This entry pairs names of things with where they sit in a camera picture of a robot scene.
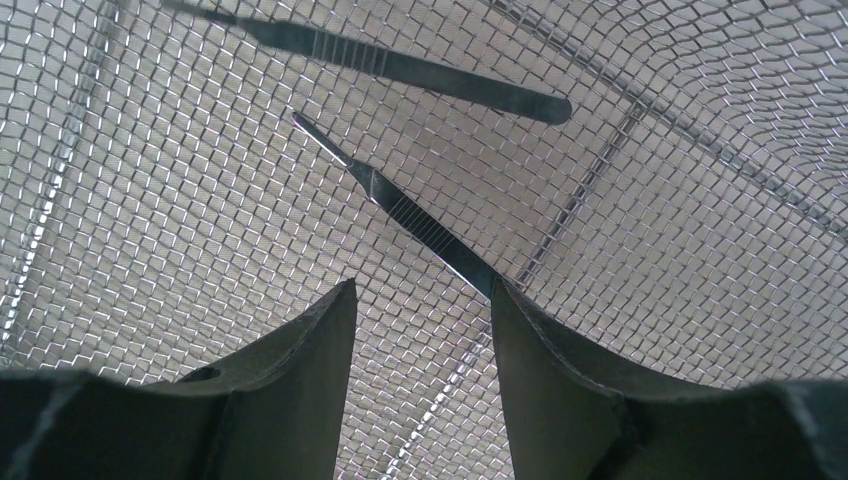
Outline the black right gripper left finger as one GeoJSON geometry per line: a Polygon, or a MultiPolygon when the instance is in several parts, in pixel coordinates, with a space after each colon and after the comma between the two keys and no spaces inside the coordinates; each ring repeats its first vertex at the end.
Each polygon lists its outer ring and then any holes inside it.
{"type": "Polygon", "coordinates": [[[357,324],[346,280],[175,382],[1,374],[5,479],[330,479],[357,324]]]}

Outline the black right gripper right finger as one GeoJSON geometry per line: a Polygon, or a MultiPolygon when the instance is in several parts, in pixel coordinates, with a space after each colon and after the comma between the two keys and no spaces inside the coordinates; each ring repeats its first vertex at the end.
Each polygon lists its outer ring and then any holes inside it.
{"type": "Polygon", "coordinates": [[[681,380],[558,322],[510,283],[493,349],[519,479],[843,479],[847,385],[681,380]]]}

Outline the metal surgical instrument tray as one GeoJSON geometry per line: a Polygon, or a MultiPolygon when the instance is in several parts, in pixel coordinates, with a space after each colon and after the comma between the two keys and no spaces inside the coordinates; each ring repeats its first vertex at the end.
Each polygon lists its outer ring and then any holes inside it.
{"type": "Polygon", "coordinates": [[[308,115],[553,316],[720,388],[847,375],[843,1],[219,1],[569,99],[549,126],[158,1],[1,5],[1,364],[173,381],[355,278],[335,474],[513,474],[487,300],[308,115]]]}

